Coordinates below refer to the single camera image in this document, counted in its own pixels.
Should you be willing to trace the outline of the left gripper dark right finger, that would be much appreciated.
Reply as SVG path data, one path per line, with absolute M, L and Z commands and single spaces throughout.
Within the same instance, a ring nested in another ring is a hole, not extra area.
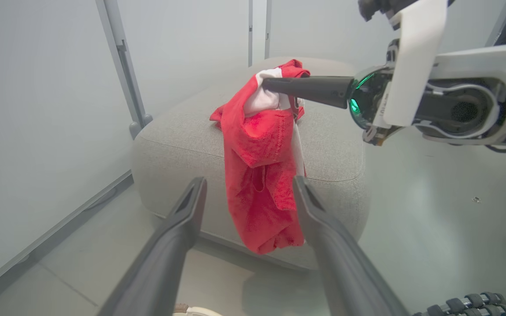
M 293 194 L 305 240 L 313 248 L 333 316 L 407 316 L 409 312 L 343 224 L 325 210 L 303 176 Z

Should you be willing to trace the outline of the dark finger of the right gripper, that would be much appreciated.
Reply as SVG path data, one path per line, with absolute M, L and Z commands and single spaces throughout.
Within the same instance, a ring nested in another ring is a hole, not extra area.
M 264 89 L 341 109 L 348 108 L 348 99 L 353 94 L 353 88 L 347 86 L 312 84 L 264 84 Z
M 279 93 L 345 93 L 353 80 L 352 76 L 269 78 L 262 87 Z

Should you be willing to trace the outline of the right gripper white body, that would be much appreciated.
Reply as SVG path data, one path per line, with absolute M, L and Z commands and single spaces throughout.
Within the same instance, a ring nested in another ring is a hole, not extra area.
M 350 85 L 363 141 L 381 146 L 403 128 L 453 145 L 506 146 L 506 45 L 438 54 L 450 0 L 360 0 L 366 21 L 387 16 L 399 38 L 386 63 Z

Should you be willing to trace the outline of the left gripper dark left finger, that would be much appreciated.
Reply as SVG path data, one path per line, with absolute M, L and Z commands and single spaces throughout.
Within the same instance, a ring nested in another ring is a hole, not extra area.
M 170 316 L 185 256 L 199 236 L 207 181 L 196 177 L 112 291 L 100 316 Z

